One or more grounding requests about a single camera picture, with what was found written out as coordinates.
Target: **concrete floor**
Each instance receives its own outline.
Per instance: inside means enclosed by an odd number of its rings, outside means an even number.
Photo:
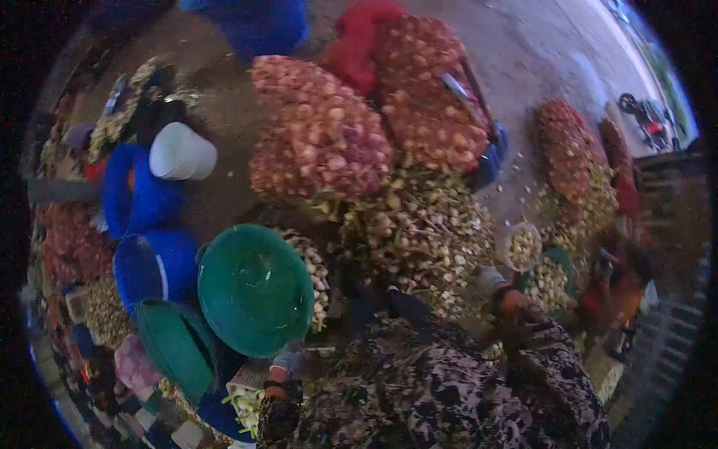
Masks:
[[[316,55],[332,39],[333,24],[348,3],[310,0],[312,35],[300,51],[302,57]],[[539,149],[531,137],[531,109],[542,100],[564,97],[595,125],[605,115],[606,103],[615,105],[623,92],[636,98],[660,98],[638,52],[600,0],[404,3],[413,14],[444,20],[460,36],[486,101],[508,132],[508,160],[498,181],[503,191],[492,185],[480,194],[499,223],[515,223],[523,213],[531,220],[539,219],[532,216],[531,204],[543,175],[537,162]],[[74,121],[95,121],[114,80],[162,54],[169,55],[179,77],[203,91],[197,113],[219,149],[215,171],[195,183],[185,211],[190,228],[205,243],[256,202],[249,189],[247,161],[256,125],[262,120],[251,93],[248,67],[232,55],[213,25],[179,9],[169,11],[117,56],[80,105]],[[615,106],[612,109],[620,116]],[[624,118],[623,126],[635,156],[645,155],[648,149],[640,142],[633,119]],[[517,158],[519,152],[523,159]],[[526,205],[519,198],[525,198]]]

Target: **blue plastic basin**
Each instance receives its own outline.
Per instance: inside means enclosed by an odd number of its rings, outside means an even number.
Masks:
[[[181,0],[179,7],[212,22],[246,62],[290,55],[309,35],[304,0]]]
[[[197,243],[184,229],[130,234],[117,246],[113,269],[130,317],[144,300],[185,302],[197,293]]]
[[[134,170],[134,191],[128,186]],[[177,220],[182,212],[180,181],[153,176],[149,152],[136,144],[119,144],[107,160],[102,182],[102,211],[110,237],[141,233]]]

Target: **green plastic basin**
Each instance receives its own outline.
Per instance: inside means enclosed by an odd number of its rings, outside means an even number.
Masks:
[[[314,314],[304,261],[276,232],[238,225],[197,253],[197,292],[215,334],[246,356],[271,358],[299,341]]]
[[[217,341],[199,311],[173,302],[145,301],[136,309],[137,336],[148,358],[197,406],[214,388]]]

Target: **sleeve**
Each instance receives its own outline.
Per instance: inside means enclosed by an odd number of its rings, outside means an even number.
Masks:
[[[549,393],[561,420],[576,431],[580,446],[606,448],[606,412],[593,392],[571,337],[535,305],[521,309],[516,324],[521,346],[509,357],[510,369],[529,373],[539,388]]]
[[[265,397],[259,412],[257,448],[285,448],[298,423],[298,404],[278,397]]]

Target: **orange shirt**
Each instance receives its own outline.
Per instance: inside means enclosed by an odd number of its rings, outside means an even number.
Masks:
[[[643,298],[643,290],[624,287],[621,284],[611,287],[608,300],[611,301],[613,309],[616,311],[616,315],[612,317],[608,316],[608,304],[603,296],[603,283],[596,281],[582,295],[581,305],[598,323],[604,323],[606,320],[625,323],[635,316]]]

